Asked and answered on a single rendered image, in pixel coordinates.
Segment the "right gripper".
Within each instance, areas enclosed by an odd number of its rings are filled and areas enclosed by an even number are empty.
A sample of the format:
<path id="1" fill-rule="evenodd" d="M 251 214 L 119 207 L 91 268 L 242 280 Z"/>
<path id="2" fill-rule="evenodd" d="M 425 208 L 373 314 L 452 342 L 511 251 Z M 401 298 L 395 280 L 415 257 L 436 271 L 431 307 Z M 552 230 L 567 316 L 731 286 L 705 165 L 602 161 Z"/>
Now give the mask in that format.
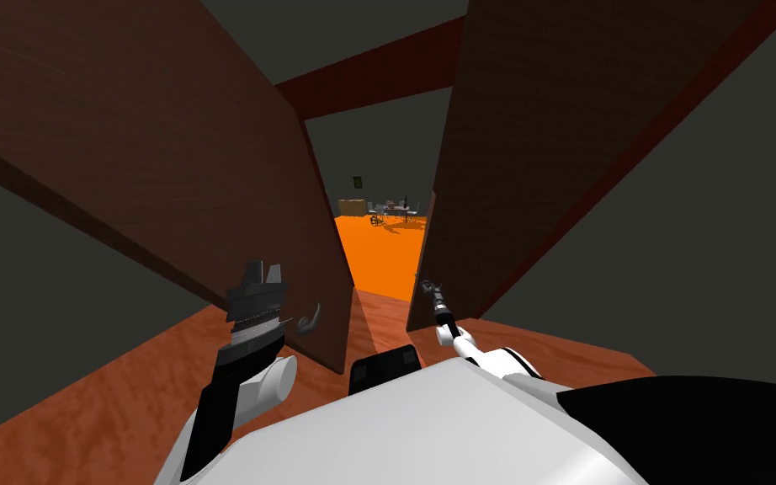
<path id="1" fill-rule="evenodd" d="M 426 296 L 428 296 L 433 303 L 434 312 L 445 312 L 445 304 L 443 293 L 438 285 L 435 285 L 430 280 L 423 280 L 420 283 L 421 289 Z"/>

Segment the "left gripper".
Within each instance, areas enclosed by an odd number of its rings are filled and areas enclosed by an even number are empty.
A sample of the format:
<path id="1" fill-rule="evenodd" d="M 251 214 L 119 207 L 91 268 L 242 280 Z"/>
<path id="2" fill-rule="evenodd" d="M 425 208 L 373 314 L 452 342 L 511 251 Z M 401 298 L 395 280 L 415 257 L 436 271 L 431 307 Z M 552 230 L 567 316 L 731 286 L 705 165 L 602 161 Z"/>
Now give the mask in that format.
<path id="1" fill-rule="evenodd" d="M 264 312 L 279 310 L 284 305 L 285 292 L 289 286 L 282 280 L 280 264 L 274 264 L 268 269 L 263 283 L 261 259 L 247 263 L 242 284 L 226 293 L 228 322 L 238 322 Z"/>

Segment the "grey table with chairs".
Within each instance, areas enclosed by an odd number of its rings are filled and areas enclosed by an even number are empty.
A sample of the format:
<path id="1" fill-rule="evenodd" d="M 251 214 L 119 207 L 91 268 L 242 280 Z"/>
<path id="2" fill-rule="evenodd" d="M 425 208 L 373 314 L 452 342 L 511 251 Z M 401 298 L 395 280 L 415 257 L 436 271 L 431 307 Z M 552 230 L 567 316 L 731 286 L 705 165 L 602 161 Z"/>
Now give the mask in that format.
<path id="1" fill-rule="evenodd" d="M 386 224 L 386 218 L 389 216 L 399 218 L 404 223 L 411 221 L 418 215 L 420 205 L 409 206 L 407 199 L 401 200 L 400 203 L 389 200 L 385 204 L 374 204 L 372 201 L 367 201 L 366 209 L 369 223 L 372 226 L 380 226 L 380 224 Z"/>

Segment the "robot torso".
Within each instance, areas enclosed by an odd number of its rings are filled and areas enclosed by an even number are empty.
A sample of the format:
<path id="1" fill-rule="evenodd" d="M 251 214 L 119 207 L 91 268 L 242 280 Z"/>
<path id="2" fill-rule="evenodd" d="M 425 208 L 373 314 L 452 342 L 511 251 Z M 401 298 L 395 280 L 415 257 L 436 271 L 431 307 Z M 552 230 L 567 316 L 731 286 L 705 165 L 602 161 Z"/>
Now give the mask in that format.
<path id="1" fill-rule="evenodd" d="M 411 345 L 354 363 L 359 391 L 231 442 L 186 485 L 491 485 L 464 447 L 492 436 L 500 379 Z"/>

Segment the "brown wooden door leaf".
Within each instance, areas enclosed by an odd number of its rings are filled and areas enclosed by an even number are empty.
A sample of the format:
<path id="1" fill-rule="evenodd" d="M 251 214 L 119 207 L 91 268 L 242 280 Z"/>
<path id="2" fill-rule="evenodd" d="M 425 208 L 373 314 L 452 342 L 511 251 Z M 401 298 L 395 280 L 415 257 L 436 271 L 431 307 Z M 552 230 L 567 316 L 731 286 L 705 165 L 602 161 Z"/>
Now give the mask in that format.
<path id="1" fill-rule="evenodd" d="M 0 0 L 0 186 L 225 307 L 279 264 L 346 363 L 353 282 L 304 125 L 200 0 Z"/>
<path id="2" fill-rule="evenodd" d="M 419 270 L 458 319 L 534 250 L 762 0 L 470 0 Z"/>

